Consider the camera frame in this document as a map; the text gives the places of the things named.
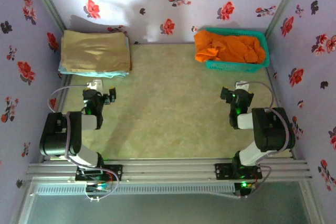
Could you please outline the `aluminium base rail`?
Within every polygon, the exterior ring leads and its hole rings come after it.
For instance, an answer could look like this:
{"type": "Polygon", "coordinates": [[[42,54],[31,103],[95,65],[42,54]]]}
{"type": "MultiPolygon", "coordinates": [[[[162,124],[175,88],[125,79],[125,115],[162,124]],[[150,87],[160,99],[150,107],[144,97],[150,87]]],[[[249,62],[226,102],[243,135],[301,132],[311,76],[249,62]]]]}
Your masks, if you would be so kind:
{"type": "MultiPolygon", "coordinates": [[[[228,158],[183,158],[183,159],[115,159],[107,165],[122,165],[123,184],[162,183],[220,183],[216,179],[217,163],[229,163],[228,158]]],[[[267,158],[260,163],[261,182],[298,182],[312,180],[305,160],[290,158],[267,158]]],[[[228,183],[253,182],[254,180],[223,180],[228,183]]]]}

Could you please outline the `aluminium table side rail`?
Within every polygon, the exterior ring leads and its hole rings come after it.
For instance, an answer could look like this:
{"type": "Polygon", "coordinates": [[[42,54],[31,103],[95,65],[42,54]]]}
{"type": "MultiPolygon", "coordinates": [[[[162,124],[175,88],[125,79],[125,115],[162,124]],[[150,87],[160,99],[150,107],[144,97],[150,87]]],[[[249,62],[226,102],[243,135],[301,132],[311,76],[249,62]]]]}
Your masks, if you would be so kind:
{"type": "MultiPolygon", "coordinates": [[[[266,73],[267,73],[267,76],[268,76],[268,79],[269,79],[270,87],[272,88],[273,93],[274,93],[274,99],[275,99],[276,107],[283,107],[284,108],[285,104],[282,101],[283,95],[281,94],[278,79],[274,78],[274,73],[275,72],[274,72],[273,67],[270,66],[270,67],[266,68],[266,73]]],[[[281,153],[271,155],[270,157],[271,158],[290,158],[290,159],[293,159],[293,160],[297,159],[296,155],[295,155],[295,150],[293,150],[293,149],[287,149],[287,150],[285,150],[281,153]]]]}
{"type": "Polygon", "coordinates": [[[64,107],[70,83],[71,76],[63,77],[62,87],[53,91],[47,100],[51,112],[47,115],[39,143],[40,152],[45,157],[64,156],[66,151],[69,120],[64,107]]]}

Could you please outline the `orange trousers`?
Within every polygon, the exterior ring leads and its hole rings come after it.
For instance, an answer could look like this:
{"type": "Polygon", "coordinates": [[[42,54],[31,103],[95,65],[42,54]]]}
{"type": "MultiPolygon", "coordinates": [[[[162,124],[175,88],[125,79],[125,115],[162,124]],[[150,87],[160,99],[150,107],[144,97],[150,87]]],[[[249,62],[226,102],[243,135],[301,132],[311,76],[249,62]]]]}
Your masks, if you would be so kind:
{"type": "Polygon", "coordinates": [[[202,30],[194,35],[194,41],[195,59],[199,62],[261,64],[266,59],[265,50],[253,36],[224,36],[202,30]]]}

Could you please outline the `tan folded trousers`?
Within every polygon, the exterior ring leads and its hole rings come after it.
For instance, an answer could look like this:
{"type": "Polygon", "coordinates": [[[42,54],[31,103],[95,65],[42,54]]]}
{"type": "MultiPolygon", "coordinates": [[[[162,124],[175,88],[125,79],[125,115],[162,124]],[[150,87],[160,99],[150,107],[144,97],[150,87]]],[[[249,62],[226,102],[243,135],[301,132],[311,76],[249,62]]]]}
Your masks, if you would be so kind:
{"type": "Polygon", "coordinates": [[[61,65],[69,72],[129,72],[128,37],[123,33],[80,33],[65,30],[61,38],[61,65]]]}

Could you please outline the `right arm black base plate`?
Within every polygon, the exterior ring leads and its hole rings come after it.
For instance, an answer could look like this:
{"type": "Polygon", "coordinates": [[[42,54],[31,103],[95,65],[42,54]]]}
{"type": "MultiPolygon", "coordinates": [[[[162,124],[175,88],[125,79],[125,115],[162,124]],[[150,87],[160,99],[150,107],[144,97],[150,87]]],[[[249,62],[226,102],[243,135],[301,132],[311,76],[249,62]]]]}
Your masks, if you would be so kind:
{"type": "Polygon", "coordinates": [[[261,169],[257,166],[234,166],[232,163],[214,165],[217,180],[260,180],[261,169]]]}

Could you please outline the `teal plastic basket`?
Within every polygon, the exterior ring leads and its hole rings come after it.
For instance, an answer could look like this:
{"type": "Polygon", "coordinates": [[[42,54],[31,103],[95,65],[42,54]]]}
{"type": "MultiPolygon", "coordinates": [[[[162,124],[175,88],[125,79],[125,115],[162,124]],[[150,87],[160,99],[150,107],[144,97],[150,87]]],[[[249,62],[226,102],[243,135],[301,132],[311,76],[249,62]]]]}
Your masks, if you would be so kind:
{"type": "Polygon", "coordinates": [[[231,29],[231,28],[206,28],[204,29],[211,33],[215,33],[218,35],[224,36],[253,36],[256,37],[263,49],[266,52],[266,59],[261,64],[250,64],[250,63],[234,63],[234,62],[222,62],[222,61],[212,61],[208,60],[206,63],[206,67],[209,69],[216,69],[216,70],[225,70],[225,71],[240,71],[240,72],[250,72],[254,73],[257,72],[261,68],[265,68],[269,66],[269,51],[268,45],[266,42],[266,37],[262,32],[254,31],[254,30],[243,30],[243,29],[231,29]]]}

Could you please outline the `aluminium lower frame bar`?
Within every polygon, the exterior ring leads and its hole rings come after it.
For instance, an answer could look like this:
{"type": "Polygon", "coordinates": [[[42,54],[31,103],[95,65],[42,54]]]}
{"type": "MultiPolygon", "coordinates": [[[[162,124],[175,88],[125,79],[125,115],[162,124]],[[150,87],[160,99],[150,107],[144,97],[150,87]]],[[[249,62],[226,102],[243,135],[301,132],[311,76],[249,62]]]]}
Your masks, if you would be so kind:
{"type": "Polygon", "coordinates": [[[312,183],[304,180],[299,182],[299,185],[310,224],[326,224],[322,206],[319,203],[312,183]]]}
{"type": "Polygon", "coordinates": [[[36,185],[32,180],[23,183],[23,197],[11,217],[10,224],[27,224],[32,210],[35,196],[36,185]]]}

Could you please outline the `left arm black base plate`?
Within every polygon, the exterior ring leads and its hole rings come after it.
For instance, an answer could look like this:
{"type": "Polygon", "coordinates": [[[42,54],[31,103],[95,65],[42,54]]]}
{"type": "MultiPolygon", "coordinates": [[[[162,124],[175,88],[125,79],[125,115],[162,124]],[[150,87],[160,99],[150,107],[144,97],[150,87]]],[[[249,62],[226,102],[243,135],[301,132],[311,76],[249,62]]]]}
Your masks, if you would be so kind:
{"type": "MultiPolygon", "coordinates": [[[[105,169],[113,171],[119,180],[121,180],[123,174],[123,166],[122,165],[106,165],[105,169]]],[[[97,168],[94,169],[87,169],[78,167],[75,175],[75,181],[79,182],[109,182],[109,181],[116,181],[114,175],[106,172],[101,171],[97,168]]]]}

